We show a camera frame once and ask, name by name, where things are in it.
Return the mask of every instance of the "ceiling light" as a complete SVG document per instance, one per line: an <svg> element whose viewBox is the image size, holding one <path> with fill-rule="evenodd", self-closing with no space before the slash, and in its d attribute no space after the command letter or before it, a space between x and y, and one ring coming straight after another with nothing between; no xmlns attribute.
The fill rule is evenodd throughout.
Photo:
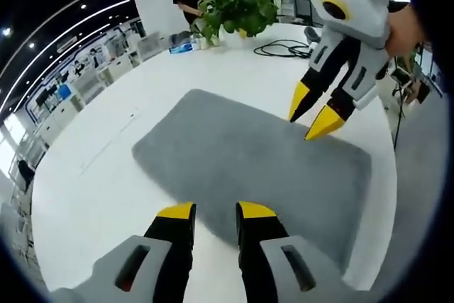
<svg viewBox="0 0 454 303"><path fill-rule="evenodd" d="M392 0L392 1L395 1L397 3L409 3L410 0Z"/></svg>
<svg viewBox="0 0 454 303"><path fill-rule="evenodd" d="M94 34L96 34L99 30L103 30L105 28L107 28L108 26L110 26L110 24L106 24L100 28L98 28L97 30L93 31L92 33L90 33L89 35L86 35L85 37L83 37L83 39L80 40L80 43L83 42L84 40L92 37ZM50 63L48 65L48 67L46 67L43 72L41 72L41 74L38 76L37 79L35 79L35 81L32 83L32 85L27 89L27 91L25 92L25 94L21 97L21 99L19 100L19 102L17 103L16 105L16 108L14 108L14 111L16 111L21 105L22 105L22 102L26 99L26 96L28 95L28 93L30 92L30 90L33 89L33 87L35 86L36 82L40 80L40 77L42 77L47 71L49 71L49 69L51 67L54 66L54 64L58 61L58 64L61 64L61 60L59 60L60 58L62 58L64 55L66 55L69 51L71 51L74 47L76 47L79 43L75 43L74 45L71 45L68 49L66 49L66 51L64 51L60 56L58 56L57 59L55 59L52 63Z"/></svg>
<svg viewBox="0 0 454 303"><path fill-rule="evenodd" d="M4 37L11 37L11 35L13 34L13 29L12 28L3 28L1 30L1 34L4 36Z"/></svg>
<svg viewBox="0 0 454 303"><path fill-rule="evenodd" d="M120 6L120 5L123 5L123 4L126 4L128 2L130 2L131 0L123 0L123 1L120 1L119 3L116 3L114 5L110 5L110 6L107 6L105 9L102 9L96 13L93 13L91 14L90 16L86 17L85 19L82 19L79 23L76 23L74 24L73 26L71 26L70 28L68 28L64 33L60 34L58 37L56 37L56 39L54 39L52 42L50 42L49 44L46 45L45 48L43 48L32 60L30 63L28 63L28 65L26 66L26 68L21 72L21 74L17 77L16 81L13 83L13 86L10 88L10 90L8 90L8 94L6 95L5 99L3 100L3 102L1 103L1 106L0 106L0 113L3 111L4 107L6 106L6 102L9 100L9 97L13 94L13 91L14 89L18 86L19 82L21 81L22 77L24 76L24 74L28 71L28 69L31 68L31 66L33 64L35 64L36 60L38 60L39 57L41 57L41 55L43 53L45 53L47 51L48 48L50 48L52 45L55 44L55 42L57 42L59 39L61 39L62 37L64 37L65 35L67 35L70 31L74 30L77 26L79 25L82 25L83 23L85 23L86 21L92 19L93 17L95 16L98 16L99 14L105 12L105 11L108 11L110 9L113 9L114 7L117 7L117 6Z"/></svg>

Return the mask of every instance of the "desk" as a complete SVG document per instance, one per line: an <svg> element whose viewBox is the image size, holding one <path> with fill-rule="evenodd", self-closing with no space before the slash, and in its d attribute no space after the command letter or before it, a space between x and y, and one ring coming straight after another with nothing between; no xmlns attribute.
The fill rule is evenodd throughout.
<svg viewBox="0 0 454 303"><path fill-rule="evenodd" d="M276 24L256 43L280 38L305 41L304 27ZM59 135L35 176L33 233L49 289L87 279L95 260L129 236L143 235L159 210L175 204L136 165L131 148L190 89L287 118L295 85L307 67L307 60L263 57L250 49L163 52L95 98ZM327 99L324 95L299 122L310 125ZM344 276L367 290L387 252L397 199L392 139L380 100L355 112L334 135L371 155L369 194ZM200 221L195 234L186 302L245 302L238 251Z"/></svg>
<svg viewBox="0 0 454 303"><path fill-rule="evenodd" d="M131 59L128 53L122 54L122 56L110 61L108 65L98 71L98 76L108 86L112 85L120 77L133 69Z"/></svg>

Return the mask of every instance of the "black cable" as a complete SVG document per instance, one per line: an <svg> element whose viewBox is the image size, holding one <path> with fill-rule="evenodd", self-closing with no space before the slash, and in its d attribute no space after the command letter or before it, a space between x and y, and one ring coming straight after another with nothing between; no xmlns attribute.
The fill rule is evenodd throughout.
<svg viewBox="0 0 454 303"><path fill-rule="evenodd" d="M394 137L394 150L397 147L397 139L399 137L400 123L402 121L402 115L404 114L404 95L402 94L404 90L399 86L400 94L400 110L399 110L399 120L397 121L396 136Z"/></svg>
<svg viewBox="0 0 454 303"><path fill-rule="evenodd" d="M296 45L285 45L283 42L292 42L296 43ZM266 51L267 48L275 47L275 46L280 46L283 48L286 48L288 51L288 54L278 54L278 53L271 53L269 51ZM298 40L292 40L292 39L279 39L275 40L274 42L259 46L258 48L254 49L254 53L256 55L260 56L267 56L267 57L284 57L284 58L293 58L293 57L299 57L303 59L307 59L311 57L311 54L307 50L309 49L309 45L303 42L299 42Z"/></svg>

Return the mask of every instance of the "human hand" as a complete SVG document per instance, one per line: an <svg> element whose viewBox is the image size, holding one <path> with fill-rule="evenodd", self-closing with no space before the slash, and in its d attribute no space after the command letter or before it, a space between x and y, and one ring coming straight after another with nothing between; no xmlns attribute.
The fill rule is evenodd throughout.
<svg viewBox="0 0 454 303"><path fill-rule="evenodd" d="M391 33L385 48L389 58L405 56L413 51L418 43L426 40L422 25L411 5L390 13L388 23Z"/></svg>

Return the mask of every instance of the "window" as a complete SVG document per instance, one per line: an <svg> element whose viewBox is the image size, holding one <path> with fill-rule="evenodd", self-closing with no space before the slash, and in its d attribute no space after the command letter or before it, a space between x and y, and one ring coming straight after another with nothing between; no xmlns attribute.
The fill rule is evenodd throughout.
<svg viewBox="0 0 454 303"><path fill-rule="evenodd" d="M10 115L5 120L5 126L11 134L14 142L19 144L26 133L26 129L22 123L18 120L16 115Z"/></svg>
<svg viewBox="0 0 454 303"><path fill-rule="evenodd" d="M9 168L14 159L14 149L0 131L0 170L9 177Z"/></svg>

